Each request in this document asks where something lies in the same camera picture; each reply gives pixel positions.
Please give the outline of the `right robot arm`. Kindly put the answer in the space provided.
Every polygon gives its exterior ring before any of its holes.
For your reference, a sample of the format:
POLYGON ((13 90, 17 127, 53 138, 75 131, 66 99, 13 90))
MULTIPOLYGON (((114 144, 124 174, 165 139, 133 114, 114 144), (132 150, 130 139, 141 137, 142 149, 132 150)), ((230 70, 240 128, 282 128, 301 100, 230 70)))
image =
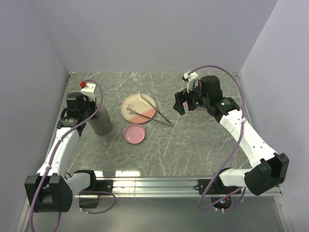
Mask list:
POLYGON ((174 110, 184 115, 184 103, 189 111, 205 108, 237 141, 251 165, 249 169, 223 168, 213 181, 214 190, 224 193, 230 187, 241 187, 259 196, 282 184, 289 165, 287 155, 271 148, 243 116, 238 104, 231 97, 223 96, 218 77, 200 78, 194 72, 185 73, 182 79, 187 87, 175 94, 174 110))

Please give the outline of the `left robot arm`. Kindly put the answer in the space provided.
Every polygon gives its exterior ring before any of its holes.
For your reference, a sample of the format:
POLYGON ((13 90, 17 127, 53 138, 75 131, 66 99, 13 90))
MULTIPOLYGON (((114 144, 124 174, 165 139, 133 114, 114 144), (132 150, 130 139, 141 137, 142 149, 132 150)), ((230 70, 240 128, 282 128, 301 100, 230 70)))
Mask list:
POLYGON ((25 180, 32 213, 68 212, 73 197, 81 191, 93 194, 98 188, 94 171, 82 170, 64 179, 73 147, 81 137, 86 122, 98 112, 94 93, 67 95, 67 107, 57 123, 56 138, 43 165, 25 180))

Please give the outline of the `pink round lid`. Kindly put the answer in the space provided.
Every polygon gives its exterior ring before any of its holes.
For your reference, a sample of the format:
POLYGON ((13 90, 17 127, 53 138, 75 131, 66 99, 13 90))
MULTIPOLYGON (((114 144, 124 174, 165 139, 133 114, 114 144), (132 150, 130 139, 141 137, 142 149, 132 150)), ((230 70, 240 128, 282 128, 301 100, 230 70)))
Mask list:
POLYGON ((124 137, 131 144, 139 144, 145 138, 145 130, 140 124, 130 124, 124 130, 124 137))

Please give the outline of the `pink cylindrical container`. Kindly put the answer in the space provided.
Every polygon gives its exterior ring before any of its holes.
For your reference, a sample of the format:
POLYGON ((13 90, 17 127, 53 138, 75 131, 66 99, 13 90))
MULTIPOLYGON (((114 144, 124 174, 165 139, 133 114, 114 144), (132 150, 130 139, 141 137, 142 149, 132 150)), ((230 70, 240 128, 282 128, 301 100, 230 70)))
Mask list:
POLYGON ((184 103, 183 103, 183 106, 184 106, 184 109, 185 110, 189 110, 189 106, 188 106, 188 103, 185 101, 184 103))

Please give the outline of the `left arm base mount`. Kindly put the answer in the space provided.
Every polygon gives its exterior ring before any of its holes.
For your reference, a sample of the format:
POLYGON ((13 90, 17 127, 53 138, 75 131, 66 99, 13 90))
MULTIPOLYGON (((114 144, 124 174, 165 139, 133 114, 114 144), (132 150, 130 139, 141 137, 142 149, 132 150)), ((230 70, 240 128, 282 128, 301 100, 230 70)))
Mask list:
POLYGON ((116 203, 113 197, 113 180, 98 179, 94 187, 83 189, 74 197, 82 210, 103 211, 116 203))

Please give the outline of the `grey cylindrical container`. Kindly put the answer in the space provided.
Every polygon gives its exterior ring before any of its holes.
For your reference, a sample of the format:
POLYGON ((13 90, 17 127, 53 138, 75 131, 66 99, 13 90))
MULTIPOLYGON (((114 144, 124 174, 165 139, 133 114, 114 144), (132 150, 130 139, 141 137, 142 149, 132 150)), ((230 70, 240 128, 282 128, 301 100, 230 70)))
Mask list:
POLYGON ((102 104, 99 111, 89 121, 96 135, 106 135, 112 130, 112 123, 106 107, 102 104))

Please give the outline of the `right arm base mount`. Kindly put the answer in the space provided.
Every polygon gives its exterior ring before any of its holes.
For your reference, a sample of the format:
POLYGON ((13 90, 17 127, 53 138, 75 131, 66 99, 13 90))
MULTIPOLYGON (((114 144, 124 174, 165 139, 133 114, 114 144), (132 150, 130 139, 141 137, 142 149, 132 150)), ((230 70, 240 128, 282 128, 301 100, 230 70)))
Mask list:
MULTIPOLYGON (((200 195, 204 192, 205 188, 209 184, 211 179, 199 179, 197 181, 197 185, 194 186, 194 190, 198 191, 200 195)), ((227 195, 230 194, 231 192, 237 190, 238 187, 231 186, 231 187, 226 187, 223 185, 220 179, 216 179, 214 183, 211 185, 210 189, 207 191, 207 195, 227 195)), ((217 204, 214 205, 215 209, 218 210, 226 210, 231 208, 232 206, 232 198, 231 196, 221 200, 217 204)))

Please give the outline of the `metal tongs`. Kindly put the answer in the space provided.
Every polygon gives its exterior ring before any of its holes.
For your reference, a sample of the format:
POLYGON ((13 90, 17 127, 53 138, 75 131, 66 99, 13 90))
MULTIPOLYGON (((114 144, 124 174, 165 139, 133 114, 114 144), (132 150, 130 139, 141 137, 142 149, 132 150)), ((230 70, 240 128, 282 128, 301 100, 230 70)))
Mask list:
POLYGON ((133 94, 121 105, 121 114, 127 121, 136 124, 150 120, 171 126, 172 123, 159 111, 156 102, 146 94, 133 94))

